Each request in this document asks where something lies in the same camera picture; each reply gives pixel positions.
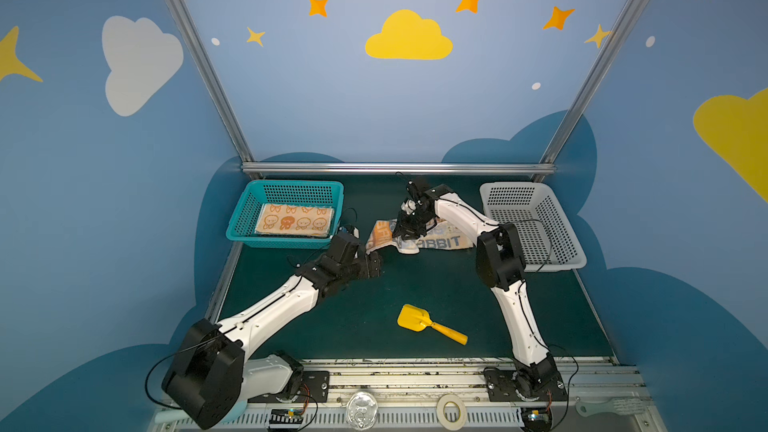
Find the robotic arm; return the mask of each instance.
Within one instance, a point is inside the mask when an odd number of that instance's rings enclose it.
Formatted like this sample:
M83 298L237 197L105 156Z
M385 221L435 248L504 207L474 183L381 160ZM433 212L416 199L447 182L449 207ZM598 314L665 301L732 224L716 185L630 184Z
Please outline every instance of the robotic arm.
M408 194L410 198L401 206L392 236L416 240L427 233L436 217L469 236L478 248L477 274L496 297L509 329L518 395L535 400L547 390L560 388L562 376L545 347L528 302L523 278L525 259L514 224L499 224L469 206L449 187L431 188L422 178L408 182Z
M193 325L174 356L162 389L200 426L215 426L242 400L262 394L293 395L302 366L283 354L247 360L294 318L344 289L351 280L378 277L379 254L366 255L355 236L334 235L317 260L303 265L280 288L217 324Z

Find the light green brush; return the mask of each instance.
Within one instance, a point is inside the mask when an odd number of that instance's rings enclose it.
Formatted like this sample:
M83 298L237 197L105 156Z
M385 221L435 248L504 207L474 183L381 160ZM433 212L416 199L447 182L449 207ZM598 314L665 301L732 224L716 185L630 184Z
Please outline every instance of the light green brush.
M576 411L581 417L589 417L603 412L610 412L616 415L635 415L645 412L647 407L642 399L636 397L615 398L602 404L586 404L579 402L576 404Z

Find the white cloud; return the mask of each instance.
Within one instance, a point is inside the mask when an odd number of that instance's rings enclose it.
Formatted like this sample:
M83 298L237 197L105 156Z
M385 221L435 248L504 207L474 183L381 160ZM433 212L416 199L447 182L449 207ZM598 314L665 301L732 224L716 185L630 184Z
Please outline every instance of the white cloud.
M107 77L107 101L118 115L136 113L184 62L181 42L149 19L136 22L113 16L101 31Z

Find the light blue handle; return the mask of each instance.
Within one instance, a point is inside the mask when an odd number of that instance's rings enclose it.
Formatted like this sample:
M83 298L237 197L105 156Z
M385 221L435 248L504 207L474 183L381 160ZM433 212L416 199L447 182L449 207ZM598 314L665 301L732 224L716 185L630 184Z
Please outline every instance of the light blue handle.
M241 400L230 409L229 413L225 415L221 421L231 422L232 420L237 420L239 416L243 415L243 412L245 412L245 408L247 406L248 401ZM184 420L188 418L190 418L190 416L187 415L187 413L183 410L163 410L154 416L154 422L156 424L166 424L168 422L175 422L177 420Z

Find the basket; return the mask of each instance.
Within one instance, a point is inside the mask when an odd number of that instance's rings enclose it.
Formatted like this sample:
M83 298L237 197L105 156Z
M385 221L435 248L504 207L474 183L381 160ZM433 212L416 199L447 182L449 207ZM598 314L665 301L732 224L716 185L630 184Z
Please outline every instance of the basket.
M229 240L255 248L327 248L339 227L344 186L320 180L254 180L249 183L235 207L226 228ZM275 237L255 234L263 204L288 204L304 207L333 207L333 221L327 238Z
M549 186L536 182L490 182L480 186L480 196L486 216L502 223L514 222L518 228L526 272L536 272L547 257L542 272L582 268L587 264L571 223Z

